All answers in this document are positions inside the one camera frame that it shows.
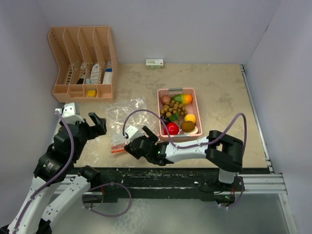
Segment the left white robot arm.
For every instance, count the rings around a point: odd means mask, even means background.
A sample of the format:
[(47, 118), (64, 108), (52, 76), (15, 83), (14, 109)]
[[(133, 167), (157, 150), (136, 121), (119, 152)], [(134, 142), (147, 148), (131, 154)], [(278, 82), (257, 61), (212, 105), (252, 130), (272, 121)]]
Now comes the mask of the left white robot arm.
[(50, 234), (62, 212), (87, 190), (95, 191), (100, 187), (100, 172), (85, 166), (70, 186), (54, 201), (51, 200), (80, 158), (86, 142), (107, 133), (106, 119), (99, 118), (94, 112), (89, 113), (93, 126), (79, 115), (68, 122), (59, 109), (55, 114), (60, 119), (61, 128), (38, 160), (30, 190), (17, 216), (0, 229), (3, 234)]

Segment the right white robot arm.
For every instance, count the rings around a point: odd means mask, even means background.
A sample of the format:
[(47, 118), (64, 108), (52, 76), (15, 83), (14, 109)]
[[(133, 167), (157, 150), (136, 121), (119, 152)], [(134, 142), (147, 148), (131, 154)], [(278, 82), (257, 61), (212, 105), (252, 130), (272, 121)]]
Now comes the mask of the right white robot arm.
[(159, 166), (189, 159), (206, 159), (219, 168), (216, 183), (223, 191), (233, 187), (235, 175), (242, 171), (245, 143), (238, 138), (211, 130), (207, 137), (171, 144), (158, 142), (158, 137), (146, 126), (143, 131), (147, 135), (132, 125), (125, 130), (129, 143), (124, 149), (136, 159), (143, 157)]

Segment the brown longan bunch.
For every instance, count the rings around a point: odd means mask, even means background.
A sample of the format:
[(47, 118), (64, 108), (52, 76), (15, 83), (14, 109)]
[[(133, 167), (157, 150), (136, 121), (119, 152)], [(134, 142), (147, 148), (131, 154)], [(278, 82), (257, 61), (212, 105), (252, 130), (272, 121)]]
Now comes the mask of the brown longan bunch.
[(160, 108), (160, 115), (166, 114), (167, 117), (170, 116), (185, 116), (188, 114), (185, 105), (180, 104), (172, 100), (170, 103), (166, 103), (163, 107)]

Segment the clear zip top bag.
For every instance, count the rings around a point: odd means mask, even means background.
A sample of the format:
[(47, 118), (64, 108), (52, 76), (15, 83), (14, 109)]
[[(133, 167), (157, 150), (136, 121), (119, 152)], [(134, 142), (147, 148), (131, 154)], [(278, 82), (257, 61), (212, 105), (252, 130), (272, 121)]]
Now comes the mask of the clear zip top bag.
[(124, 138), (123, 131), (130, 125), (142, 130), (143, 126), (147, 126), (157, 137), (159, 133), (159, 121), (148, 112), (134, 111), (139, 109), (147, 109), (148, 105), (144, 97), (133, 98), (114, 102), (106, 107), (106, 126), (111, 136), (111, 152), (119, 153), (124, 150), (124, 146), (128, 140)]

